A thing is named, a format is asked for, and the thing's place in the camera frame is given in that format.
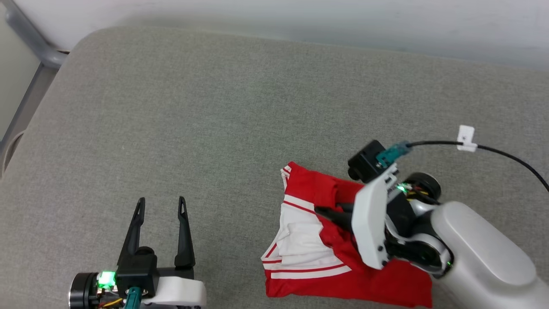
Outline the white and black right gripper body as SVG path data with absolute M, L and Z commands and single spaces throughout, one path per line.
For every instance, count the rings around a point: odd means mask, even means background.
M 365 265 L 382 270 L 391 260 L 420 270 L 441 270 L 442 242 L 431 226 L 441 186 L 426 173 L 398 182 L 398 170 L 386 170 L 355 195 L 351 230 Z

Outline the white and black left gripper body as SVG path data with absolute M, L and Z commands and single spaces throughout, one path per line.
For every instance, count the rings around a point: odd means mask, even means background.
M 139 305 L 127 305 L 118 291 L 114 271 L 79 273 L 69 289 L 69 309 L 206 309 L 206 288 L 200 280 L 172 276 L 164 269 L 154 297 L 141 298 Z

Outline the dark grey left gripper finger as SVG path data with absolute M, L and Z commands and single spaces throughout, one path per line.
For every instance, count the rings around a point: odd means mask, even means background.
M 118 257 L 118 266 L 121 266 L 122 262 L 135 255 L 139 248 L 140 229 L 145 221 L 145 198 L 139 198 L 135 211 L 132 215 L 132 219 L 129 224 L 129 229 L 126 233 L 125 241 L 122 245 L 120 255 Z
M 196 264 L 193 241 L 190 231 L 186 200 L 184 196 L 179 197 L 178 214 L 180 227 L 178 233 L 177 254 L 174 259 L 176 268 L 194 268 Z

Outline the red and white shorts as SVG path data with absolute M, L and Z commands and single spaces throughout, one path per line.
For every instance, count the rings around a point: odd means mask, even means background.
M 382 270 L 366 266 L 350 232 L 314 212 L 339 212 L 361 184 L 307 170 L 289 162 L 281 169 L 284 197 L 280 228 L 261 257 L 266 296 L 289 295 L 356 299 L 414 308 L 433 307 L 430 276 L 404 261 Z

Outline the grey metal tube frame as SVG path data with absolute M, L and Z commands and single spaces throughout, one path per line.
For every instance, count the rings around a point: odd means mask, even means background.
M 44 69 L 61 68 L 65 62 L 68 53 L 54 49 L 47 43 L 46 39 L 39 33 L 39 30 L 33 25 L 30 19 L 22 12 L 14 0 L 0 0 L 6 7 L 4 19 L 6 23 L 14 30 L 15 34 L 29 47 L 30 51 L 37 57 L 40 64 L 37 68 L 29 87 L 27 88 L 23 98 L 15 112 L 10 125 L 4 135 L 4 139 L 0 142 L 0 179 L 4 176 L 8 164 L 14 154 L 16 147 L 25 133 L 25 128 L 16 129 L 20 122 L 25 105 L 29 102 L 29 98 L 35 88 L 41 73 Z

